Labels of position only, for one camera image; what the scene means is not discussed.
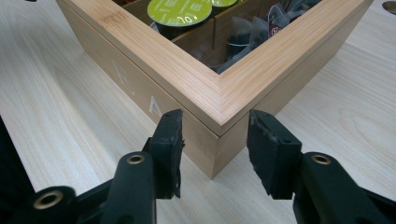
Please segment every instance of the light wood frame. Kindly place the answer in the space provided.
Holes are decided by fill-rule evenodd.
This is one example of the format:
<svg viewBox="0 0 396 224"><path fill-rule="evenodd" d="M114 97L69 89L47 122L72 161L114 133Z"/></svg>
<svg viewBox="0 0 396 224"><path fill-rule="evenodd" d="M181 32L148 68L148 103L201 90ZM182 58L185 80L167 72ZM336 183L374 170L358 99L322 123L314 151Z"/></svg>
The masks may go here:
<svg viewBox="0 0 396 224"><path fill-rule="evenodd" d="M154 120L182 108L185 152L213 178L339 50L372 0L322 0L220 76L111 0L57 0L82 47Z"/></svg>

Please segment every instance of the green coffee pod lid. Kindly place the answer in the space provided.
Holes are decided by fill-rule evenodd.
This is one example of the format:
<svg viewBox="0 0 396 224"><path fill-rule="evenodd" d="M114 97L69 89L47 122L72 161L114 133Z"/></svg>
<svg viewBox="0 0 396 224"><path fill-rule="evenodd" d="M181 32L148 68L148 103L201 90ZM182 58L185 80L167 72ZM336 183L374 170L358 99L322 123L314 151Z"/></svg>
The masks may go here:
<svg viewBox="0 0 396 224"><path fill-rule="evenodd" d="M212 12L210 0L152 0L148 15L166 26L191 26L204 21Z"/></svg>
<svg viewBox="0 0 396 224"><path fill-rule="evenodd" d="M213 7L230 7L236 3L237 0L211 0Z"/></svg>

